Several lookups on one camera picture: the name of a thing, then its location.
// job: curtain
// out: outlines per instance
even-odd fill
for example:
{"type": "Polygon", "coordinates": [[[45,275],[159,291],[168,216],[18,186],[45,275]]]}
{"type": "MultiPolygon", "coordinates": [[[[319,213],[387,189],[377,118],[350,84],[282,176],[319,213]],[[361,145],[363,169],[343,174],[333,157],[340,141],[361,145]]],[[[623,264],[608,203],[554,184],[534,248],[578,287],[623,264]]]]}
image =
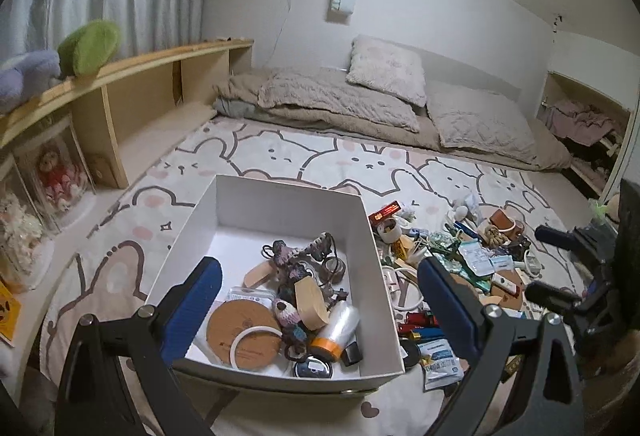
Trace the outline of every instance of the curtain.
{"type": "Polygon", "coordinates": [[[200,41],[204,0],[4,0],[0,62],[27,51],[56,49],[94,19],[120,27],[114,59],[200,41]]]}

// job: bed sheet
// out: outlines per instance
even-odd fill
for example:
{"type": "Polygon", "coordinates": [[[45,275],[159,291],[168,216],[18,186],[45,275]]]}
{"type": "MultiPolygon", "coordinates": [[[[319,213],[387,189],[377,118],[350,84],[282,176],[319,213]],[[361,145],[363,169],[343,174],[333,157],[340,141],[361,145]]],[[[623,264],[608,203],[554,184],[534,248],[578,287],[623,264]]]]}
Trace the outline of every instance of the bed sheet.
{"type": "MultiPolygon", "coordinates": [[[[411,204],[418,224],[439,229],[452,200],[474,190],[484,215],[507,207],[533,229],[563,229],[525,173],[418,149],[360,143],[274,125],[217,117],[199,127],[128,189],[83,242],[63,274],[40,342],[42,372],[60,380],[78,319],[127,317],[143,304],[182,225],[216,174],[359,194],[368,213],[390,201],[411,204]]],[[[543,279],[578,295],[580,276],[565,252],[536,244],[543,279]]],[[[527,276],[521,274],[523,281],[527,276]]],[[[134,373],[124,366],[143,421],[155,427],[134,373]]],[[[421,435],[438,415],[441,390],[423,393],[421,368],[365,398],[292,400],[229,392],[186,380],[196,408],[219,435],[421,435]]]]}

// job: white box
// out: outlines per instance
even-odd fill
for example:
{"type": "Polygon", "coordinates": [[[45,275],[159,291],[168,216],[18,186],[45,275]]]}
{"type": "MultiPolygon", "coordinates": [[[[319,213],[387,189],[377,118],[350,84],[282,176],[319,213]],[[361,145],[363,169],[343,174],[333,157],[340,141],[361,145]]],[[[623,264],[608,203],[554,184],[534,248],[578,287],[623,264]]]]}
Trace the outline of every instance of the white box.
{"type": "Polygon", "coordinates": [[[347,266],[350,302],[360,312],[356,331],[363,360],[350,368],[334,364],[323,380],[238,371],[210,363],[194,344],[174,368],[219,384],[273,392],[353,393],[375,389],[404,372],[393,311],[386,294],[369,220],[359,196],[249,178],[216,176],[178,235],[148,295],[157,305],[171,286],[183,282],[202,257],[220,261],[223,283],[217,300],[240,286],[246,272],[262,262],[260,249],[283,239],[303,247],[330,232],[347,266]]]}

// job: blue gripper pad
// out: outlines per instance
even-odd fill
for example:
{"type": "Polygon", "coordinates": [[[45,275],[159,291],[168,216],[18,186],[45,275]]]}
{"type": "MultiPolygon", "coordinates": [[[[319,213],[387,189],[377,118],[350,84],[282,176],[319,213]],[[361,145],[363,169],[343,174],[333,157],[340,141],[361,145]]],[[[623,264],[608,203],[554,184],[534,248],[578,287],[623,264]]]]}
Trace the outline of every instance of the blue gripper pad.
{"type": "Polygon", "coordinates": [[[220,263],[213,257],[203,257],[187,280],[172,287],[162,299],[158,310],[166,318],[160,326],[160,355],[166,365],[186,355],[221,287],[220,263]]]}
{"type": "MultiPolygon", "coordinates": [[[[440,329],[444,332],[453,352],[473,365],[480,356],[478,325],[458,295],[467,292],[470,294],[471,290],[453,281],[434,257],[422,259],[418,266],[418,286],[424,300],[436,315],[440,329]]],[[[470,297],[470,299],[478,303],[476,298],[470,297]]],[[[481,315],[479,303],[478,315],[481,315]]]]}

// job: pink cloth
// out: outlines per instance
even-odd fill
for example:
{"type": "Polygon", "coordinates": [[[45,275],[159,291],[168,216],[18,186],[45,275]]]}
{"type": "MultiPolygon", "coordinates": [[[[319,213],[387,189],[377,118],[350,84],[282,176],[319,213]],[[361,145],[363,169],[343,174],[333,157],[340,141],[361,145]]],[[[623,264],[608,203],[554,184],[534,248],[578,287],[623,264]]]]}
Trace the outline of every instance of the pink cloth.
{"type": "Polygon", "coordinates": [[[606,114],[588,105],[571,100],[561,100],[549,106],[543,117],[546,127],[559,138],[569,138],[590,147],[615,129],[606,114]]]}

